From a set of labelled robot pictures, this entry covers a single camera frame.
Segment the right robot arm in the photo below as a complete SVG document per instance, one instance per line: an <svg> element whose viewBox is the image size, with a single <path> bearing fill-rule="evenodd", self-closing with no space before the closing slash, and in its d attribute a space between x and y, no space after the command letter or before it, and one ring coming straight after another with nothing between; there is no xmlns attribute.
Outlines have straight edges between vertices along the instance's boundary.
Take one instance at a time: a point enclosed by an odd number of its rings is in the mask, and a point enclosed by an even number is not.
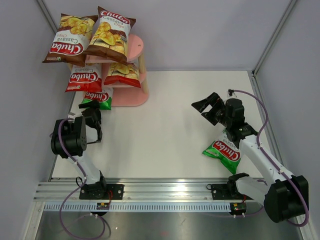
<svg viewBox="0 0 320 240"><path fill-rule="evenodd" d="M286 169L260 142L260 131L245 121L243 102L234 97L236 90L228 90L223 100L216 92L193 102L191 105L212 125L221 124L227 138L246 155L263 176L265 183L254 180L246 173L229 177L227 193L232 198L245 195L264 207L268 217L275 223L305 216L296 227L309 222L309 183L300 175Z"/></svg>

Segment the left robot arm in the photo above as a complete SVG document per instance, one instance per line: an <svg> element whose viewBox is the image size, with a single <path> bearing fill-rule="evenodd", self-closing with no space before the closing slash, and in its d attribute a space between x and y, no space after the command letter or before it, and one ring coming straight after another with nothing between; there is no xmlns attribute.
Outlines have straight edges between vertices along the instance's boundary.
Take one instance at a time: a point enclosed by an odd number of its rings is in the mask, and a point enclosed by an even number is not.
<svg viewBox="0 0 320 240"><path fill-rule="evenodd" d="M93 100L78 105L83 111L69 118L55 122L51 136L52 152L74 165L83 176L80 186L82 200L103 199L108 194L108 186L101 171L85 153L88 145L102 141L102 115L100 103Z"/></svg>

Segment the red Chuba chips bag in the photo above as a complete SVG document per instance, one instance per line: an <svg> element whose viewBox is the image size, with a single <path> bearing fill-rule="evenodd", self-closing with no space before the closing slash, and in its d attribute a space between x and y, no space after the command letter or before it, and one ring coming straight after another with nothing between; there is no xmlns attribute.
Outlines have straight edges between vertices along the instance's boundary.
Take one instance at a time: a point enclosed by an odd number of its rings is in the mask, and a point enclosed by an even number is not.
<svg viewBox="0 0 320 240"><path fill-rule="evenodd" d="M84 67L73 65L65 92L101 92L102 65L86 64Z"/></svg>
<svg viewBox="0 0 320 240"><path fill-rule="evenodd" d="M139 81L140 71L134 64L111 63L107 75L104 79L104 85L112 85L117 82L132 87L141 88Z"/></svg>

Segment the brown Chuba chips bag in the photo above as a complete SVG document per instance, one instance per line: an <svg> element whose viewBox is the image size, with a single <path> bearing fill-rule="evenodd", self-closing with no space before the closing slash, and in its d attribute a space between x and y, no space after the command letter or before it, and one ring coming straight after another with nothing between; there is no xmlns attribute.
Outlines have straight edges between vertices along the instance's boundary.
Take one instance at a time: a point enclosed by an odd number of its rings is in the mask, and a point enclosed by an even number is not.
<svg viewBox="0 0 320 240"><path fill-rule="evenodd" d="M69 63L84 67L85 51L91 41L97 15L75 16L62 13L59 28L43 63Z"/></svg>
<svg viewBox="0 0 320 240"><path fill-rule="evenodd" d="M129 34L136 19L111 12L101 6L98 6L97 10L99 25L84 53L126 64Z"/></svg>

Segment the green Chuba chips bag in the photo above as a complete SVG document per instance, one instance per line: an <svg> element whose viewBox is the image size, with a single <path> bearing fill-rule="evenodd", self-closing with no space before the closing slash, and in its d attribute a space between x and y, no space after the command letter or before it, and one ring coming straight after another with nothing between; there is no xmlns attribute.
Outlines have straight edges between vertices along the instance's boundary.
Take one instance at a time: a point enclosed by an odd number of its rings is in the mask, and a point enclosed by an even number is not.
<svg viewBox="0 0 320 240"><path fill-rule="evenodd" d="M233 175L237 172L242 155L241 151L228 139L225 129L202 154L220 160L221 164Z"/></svg>
<svg viewBox="0 0 320 240"><path fill-rule="evenodd" d="M113 101L113 88L103 88L101 92L86 92L81 104L97 100L101 110L111 110Z"/></svg>

